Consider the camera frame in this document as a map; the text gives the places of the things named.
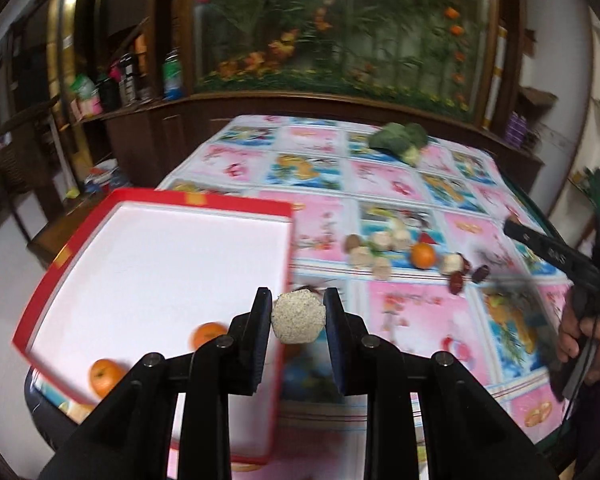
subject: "patterned tablecloth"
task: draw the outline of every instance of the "patterned tablecloth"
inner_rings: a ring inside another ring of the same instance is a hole
[[[345,309],[370,333],[401,350],[453,353],[533,442],[560,425],[565,406],[548,384],[547,356],[570,282],[502,233],[510,215],[541,227],[507,188],[484,152],[430,139],[416,170],[368,149],[376,127],[279,116],[240,116],[202,144],[159,189],[195,190],[289,201],[296,212],[292,287],[336,286]],[[436,269],[386,252],[390,281],[347,263],[342,241],[368,238],[402,221],[413,240],[459,252],[491,275],[449,293]],[[86,410],[34,381],[75,420]],[[424,436],[413,396],[422,476]],[[363,475],[366,398],[343,399],[331,378],[324,333],[286,357],[276,445],[267,466],[234,473],[250,480],[358,480]]]

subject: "hand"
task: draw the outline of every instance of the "hand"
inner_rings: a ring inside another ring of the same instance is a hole
[[[566,302],[562,311],[562,320],[560,321],[560,329],[558,330],[558,359],[563,363],[569,358],[576,358],[580,352],[578,348],[578,338],[582,334],[592,337],[594,319],[586,317],[578,322],[573,309],[571,307],[571,289],[566,294]],[[596,339],[600,342],[600,319],[596,326]],[[593,364],[587,375],[584,377],[585,384],[591,385],[600,380],[600,344],[596,352]]]

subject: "metal bolt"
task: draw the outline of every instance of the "metal bolt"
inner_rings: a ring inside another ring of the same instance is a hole
[[[436,352],[436,362],[442,366],[450,366],[454,363],[454,357],[449,352]]]
[[[378,348],[380,346],[380,338],[377,335],[367,334],[362,338],[362,344],[366,348]]]
[[[234,338],[228,334],[216,338],[216,346],[218,348],[229,348],[232,344],[234,344]]]
[[[160,363],[163,359],[164,357],[162,357],[162,354],[158,354],[158,352],[151,352],[142,358],[142,364],[148,368],[151,368]]]

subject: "person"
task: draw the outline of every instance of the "person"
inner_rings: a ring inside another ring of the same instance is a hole
[[[580,352],[578,338],[593,336],[594,319],[576,318],[571,307],[571,290],[558,329],[557,355],[561,362],[576,358]],[[600,448],[600,318],[596,325],[595,339],[599,341],[593,363],[580,387],[579,406],[573,415],[576,427],[576,472],[582,471]]]

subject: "cable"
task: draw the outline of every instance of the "cable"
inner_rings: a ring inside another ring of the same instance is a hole
[[[593,332],[591,333],[592,340],[595,339],[595,337],[596,337],[596,328],[598,327],[599,319],[600,319],[600,316],[596,316],[593,320]],[[589,345],[589,349],[587,349],[587,357],[585,359],[585,364],[589,362],[589,359],[591,359],[591,351],[592,350],[593,350],[593,344]],[[571,412],[573,411],[572,410],[573,405],[575,404],[576,399],[580,395],[580,386],[582,386],[582,381],[584,380],[584,373],[585,373],[586,368],[587,368],[586,366],[583,366],[582,370],[580,371],[580,377],[578,378],[578,389],[577,389],[576,394],[574,395],[573,399],[570,400],[569,406],[567,407],[567,411],[564,413],[562,422],[560,423],[560,428],[558,430],[557,444],[560,443],[561,438],[564,436],[564,428],[566,426],[567,419],[571,415]]]

